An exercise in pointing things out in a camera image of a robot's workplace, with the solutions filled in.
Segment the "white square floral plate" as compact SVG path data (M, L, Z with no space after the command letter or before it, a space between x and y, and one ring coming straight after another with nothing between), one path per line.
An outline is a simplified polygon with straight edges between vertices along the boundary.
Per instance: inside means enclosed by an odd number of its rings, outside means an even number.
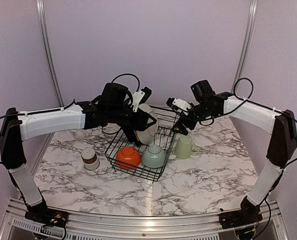
M121 128L130 143L135 143L137 141L135 131L130 126L122 126Z

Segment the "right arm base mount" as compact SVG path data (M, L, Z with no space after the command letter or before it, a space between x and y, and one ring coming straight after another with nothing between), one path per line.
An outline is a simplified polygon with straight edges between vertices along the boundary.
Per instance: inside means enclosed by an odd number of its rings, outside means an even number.
M239 210L222 212L219 215L219 222L223 229L241 227L262 220L263 216L260 213L260 206L253 205L247 197L242 200Z

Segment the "light green mug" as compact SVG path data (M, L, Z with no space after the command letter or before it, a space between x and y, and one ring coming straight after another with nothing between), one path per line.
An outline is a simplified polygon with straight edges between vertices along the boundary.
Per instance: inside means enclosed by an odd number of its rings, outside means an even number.
M180 135L175 145L174 154L178 159L185 160L191 156L199 155L200 150L190 135Z

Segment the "light green ceramic bowl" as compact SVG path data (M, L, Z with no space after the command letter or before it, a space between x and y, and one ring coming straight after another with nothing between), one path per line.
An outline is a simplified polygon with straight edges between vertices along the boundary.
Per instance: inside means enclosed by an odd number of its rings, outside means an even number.
M141 163L148 168L161 168L166 158L166 152L158 145L153 144L142 153Z

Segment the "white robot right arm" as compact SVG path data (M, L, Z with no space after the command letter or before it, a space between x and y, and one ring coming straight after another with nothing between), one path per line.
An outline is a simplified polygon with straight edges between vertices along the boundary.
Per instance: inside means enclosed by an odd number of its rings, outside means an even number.
M294 113L281 111L238 98L230 92L203 97L196 105L180 98L169 98L167 106L179 114L173 130L187 135L198 122L229 116L263 130L270 136L266 162L251 191L245 197L245 205L236 213L236 220L247 224L256 215L253 206L260 205L281 178L288 161L297 148L297 129Z

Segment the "white ceramic bowl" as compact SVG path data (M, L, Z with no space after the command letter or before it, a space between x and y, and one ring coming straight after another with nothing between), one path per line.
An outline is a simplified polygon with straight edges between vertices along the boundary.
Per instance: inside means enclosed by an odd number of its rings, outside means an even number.
M121 148L116 155L116 164L124 170L135 169L141 163L140 153L133 147Z

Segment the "brown grey metal-lined cup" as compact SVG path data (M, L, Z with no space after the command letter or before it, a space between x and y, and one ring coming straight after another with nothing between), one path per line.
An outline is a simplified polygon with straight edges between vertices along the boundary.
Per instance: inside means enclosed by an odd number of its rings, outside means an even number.
M96 170L100 166L100 161L96 155L96 152L93 148L87 147L83 149L80 153L81 159L83 161L84 167L93 171Z

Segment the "yellow polka dot plate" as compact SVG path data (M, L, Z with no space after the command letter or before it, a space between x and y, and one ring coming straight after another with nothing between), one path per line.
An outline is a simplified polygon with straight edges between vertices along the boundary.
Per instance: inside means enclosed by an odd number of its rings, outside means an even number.
M141 144L141 140L140 140L136 130L134 131L134 134L135 134L136 140Z

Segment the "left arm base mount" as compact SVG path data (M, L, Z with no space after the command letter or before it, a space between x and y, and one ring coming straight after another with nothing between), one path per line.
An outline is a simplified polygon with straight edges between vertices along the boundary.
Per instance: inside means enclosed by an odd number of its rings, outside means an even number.
M42 197L42 202L31 206L26 200L24 200L26 206L25 218L31 221L35 221L47 226L56 226L64 228L68 220L68 212L49 208L46 204L45 199Z

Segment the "black wire dish rack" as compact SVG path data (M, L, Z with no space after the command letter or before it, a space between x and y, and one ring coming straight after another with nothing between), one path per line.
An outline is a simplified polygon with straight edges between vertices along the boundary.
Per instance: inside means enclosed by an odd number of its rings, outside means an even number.
M119 130L111 140L105 151L105 157L115 171L121 171L132 176L156 182L164 173L169 157L173 151L176 133L172 131L172 127L178 120L179 116L167 106L158 107L152 105L151 107L156 114L158 123L157 133L154 134L152 143L160 146L165 151L166 156L164 158L163 165L159 168L150 168L145 166L143 163L135 166L131 164L128 165L127 163L117 160L118 151L124 147L133 147L140 154L149 147L148 145L137 146L135 143L129 142L122 130Z

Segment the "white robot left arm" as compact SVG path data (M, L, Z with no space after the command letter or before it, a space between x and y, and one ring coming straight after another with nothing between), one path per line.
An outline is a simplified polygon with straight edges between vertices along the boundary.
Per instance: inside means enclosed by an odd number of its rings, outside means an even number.
M90 101L72 103L70 106L38 111L16 111L9 108L0 129L0 158L2 165L15 181L26 203L33 207L31 213L40 222L52 218L43 196L30 170L25 147L42 146L49 135L68 130L89 130L107 124L120 126L127 134L145 131L157 124L153 115L138 108L119 106L101 109Z

